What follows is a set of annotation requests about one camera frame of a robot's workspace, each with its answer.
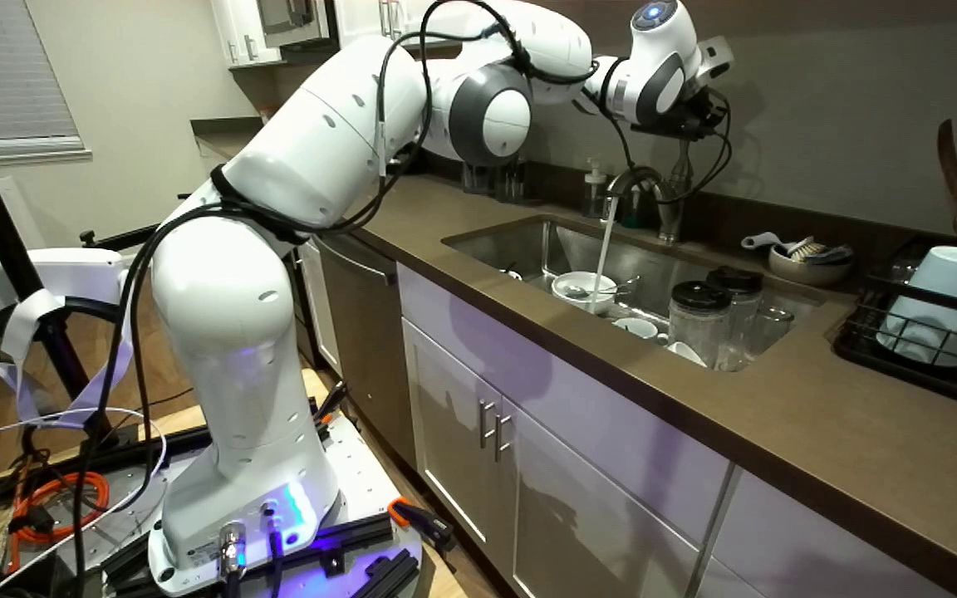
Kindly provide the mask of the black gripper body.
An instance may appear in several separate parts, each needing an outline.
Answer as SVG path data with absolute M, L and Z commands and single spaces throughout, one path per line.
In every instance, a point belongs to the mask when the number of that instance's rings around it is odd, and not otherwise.
M 729 100 L 717 96 L 713 89 L 701 89 L 701 93 L 693 93 L 688 100 L 679 100 L 667 115 L 640 119 L 638 133 L 671 136 L 671 139 L 703 139 L 729 117 L 730 117 Z

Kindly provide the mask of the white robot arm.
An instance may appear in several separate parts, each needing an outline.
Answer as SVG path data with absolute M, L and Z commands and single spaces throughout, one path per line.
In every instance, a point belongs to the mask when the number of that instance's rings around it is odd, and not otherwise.
M 476 167 L 520 154 L 540 93 L 647 131 L 717 71 L 684 0 L 645 0 L 601 52 L 536 0 L 428 0 L 408 30 L 334 51 L 160 229 L 151 307 L 191 382 L 209 447 L 170 481 L 150 571 L 188 596 L 308 550 L 341 502 L 297 356 L 292 262 L 393 190 L 387 161 Z

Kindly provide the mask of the robot base platform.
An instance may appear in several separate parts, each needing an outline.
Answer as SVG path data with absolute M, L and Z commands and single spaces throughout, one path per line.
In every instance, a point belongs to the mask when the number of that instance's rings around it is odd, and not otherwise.
M 191 556 L 170 544 L 170 519 L 196 531 L 196 516 L 171 512 L 170 497 L 209 448 L 179 451 L 164 442 L 146 487 L 106 480 L 109 502 L 84 525 L 84 553 L 63 531 L 20 571 L 54 563 L 61 575 L 45 590 L 67 596 L 84 564 L 94 598 L 413 598 L 426 567 L 423 535 L 340 414 L 341 398 L 344 389 L 333 385 L 311 402 L 325 476 L 301 473 L 252 500 L 215 522 Z

